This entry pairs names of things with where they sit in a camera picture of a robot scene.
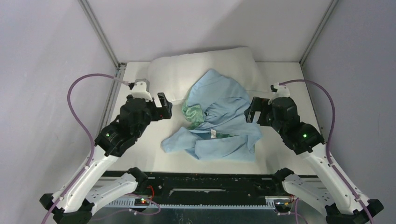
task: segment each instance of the white wall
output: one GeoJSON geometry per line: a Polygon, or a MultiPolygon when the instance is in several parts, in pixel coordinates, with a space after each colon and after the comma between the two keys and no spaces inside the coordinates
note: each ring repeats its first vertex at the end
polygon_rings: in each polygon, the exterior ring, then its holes
{"type": "MultiPolygon", "coordinates": [[[[36,224],[46,212],[40,196],[58,190],[89,152],[67,107],[70,84],[115,68],[76,0],[1,1],[0,68],[0,223],[36,224]]],[[[92,78],[72,95],[94,134],[109,84],[92,78]]]]}
{"type": "MultiPolygon", "coordinates": [[[[336,106],[334,157],[385,209],[375,223],[395,223],[396,1],[340,1],[306,62],[305,78],[322,84],[336,106]]],[[[328,134],[326,96],[310,88],[328,134]]]]}
{"type": "Polygon", "coordinates": [[[331,0],[90,0],[120,62],[248,46],[298,62],[331,0]]]}

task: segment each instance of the white pillow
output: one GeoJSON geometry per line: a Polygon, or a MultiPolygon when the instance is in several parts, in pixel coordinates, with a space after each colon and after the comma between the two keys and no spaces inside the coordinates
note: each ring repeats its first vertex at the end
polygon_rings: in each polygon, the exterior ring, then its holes
{"type": "Polygon", "coordinates": [[[153,60],[148,67],[150,93],[164,92],[173,104],[182,103],[190,88],[209,70],[231,77],[247,91],[268,92],[267,77],[262,75],[249,48],[209,51],[153,60]]]}

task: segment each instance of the robotic arm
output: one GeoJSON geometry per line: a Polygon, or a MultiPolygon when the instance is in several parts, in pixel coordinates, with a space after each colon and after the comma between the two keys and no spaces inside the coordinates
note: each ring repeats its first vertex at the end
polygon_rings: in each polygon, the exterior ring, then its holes
{"type": "Polygon", "coordinates": [[[365,209],[371,216],[383,210],[379,200],[369,199],[353,184],[331,154],[333,163],[328,162],[323,136],[314,126],[300,121],[297,106],[289,97],[289,89],[278,84],[271,86],[271,89],[275,92],[272,99],[253,98],[250,107],[245,111],[246,121],[252,122],[255,112],[261,112],[257,123],[277,131],[285,145],[315,171],[330,194],[304,182],[287,168],[275,173],[275,181],[281,182],[286,192],[296,195],[326,216],[329,224],[364,224],[369,221],[365,209]],[[344,180],[332,166],[336,167],[344,180]],[[358,199],[346,182],[357,192],[358,199]]]}
{"type": "Polygon", "coordinates": [[[54,194],[44,194],[40,203],[49,210],[55,201],[60,200],[52,213],[58,224],[86,224],[96,211],[122,195],[143,191],[147,176],[138,168],[129,169],[119,179],[99,189],[92,189],[103,173],[135,144],[151,121],[170,119],[172,103],[163,93],[158,93],[162,107],[156,107],[149,93],[146,79],[130,84],[131,95],[120,108],[120,114],[104,127],[95,139],[95,149],[90,166],[86,166],[89,156],[78,170],[85,171],[72,185],[64,197],[61,193],[78,175],[73,177],[54,194]]]}

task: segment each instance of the blue cloth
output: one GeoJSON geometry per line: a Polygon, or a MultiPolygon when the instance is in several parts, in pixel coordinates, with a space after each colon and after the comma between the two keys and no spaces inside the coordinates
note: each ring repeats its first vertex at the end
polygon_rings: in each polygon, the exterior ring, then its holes
{"type": "Polygon", "coordinates": [[[183,112],[194,129],[182,127],[161,146],[164,151],[185,150],[199,160],[255,160],[255,143],[262,137],[257,124],[246,123],[249,95],[235,80],[209,70],[190,90],[183,112]],[[217,138],[211,138],[211,130],[217,138]]]}

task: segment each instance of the white table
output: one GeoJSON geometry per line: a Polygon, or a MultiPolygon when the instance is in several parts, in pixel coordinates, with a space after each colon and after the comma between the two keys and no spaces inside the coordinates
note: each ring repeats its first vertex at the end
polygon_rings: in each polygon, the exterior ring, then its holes
{"type": "MultiPolygon", "coordinates": [[[[304,78],[299,63],[257,64],[261,73],[268,77],[269,85],[304,78]]],[[[144,78],[148,65],[149,63],[146,62],[128,63],[123,79],[134,82],[137,78],[144,78]]],[[[318,129],[306,85],[295,83],[289,84],[288,87],[291,97],[297,104],[301,121],[310,123],[318,129]]],[[[122,85],[111,114],[112,120],[119,114],[119,108],[125,103],[128,94],[129,89],[122,85]]],[[[266,97],[270,98],[271,93],[268,93],[266,97]]],[[[170,137],[180,127],[189,125],[181,112],[181,105],[174,105],[172,113],[172,119],[152,122],[137,143],[128,149],[109,170],[124,171],[138,167],[145,172],[272,174],[287,167],[298,175],[315,175],[310,167],[282,143],[280,136],[270,127],[261,127],[264,137],[255,146],[256,162],[199,161],[184,151],[167,154],[161,149],[162,140],[170,137]]]]}

